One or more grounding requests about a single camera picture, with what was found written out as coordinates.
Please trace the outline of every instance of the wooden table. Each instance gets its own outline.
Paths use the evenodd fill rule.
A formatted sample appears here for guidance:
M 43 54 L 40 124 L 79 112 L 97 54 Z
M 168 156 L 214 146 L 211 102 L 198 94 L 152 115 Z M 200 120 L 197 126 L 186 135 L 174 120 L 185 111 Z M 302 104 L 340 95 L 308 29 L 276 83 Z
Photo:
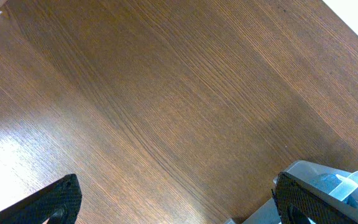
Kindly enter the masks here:
M 74 172 L 78 223 L 222 223 L 295 160 L 358 170 L 358 37 L 320 0 L 2 11 L 0 210 Z

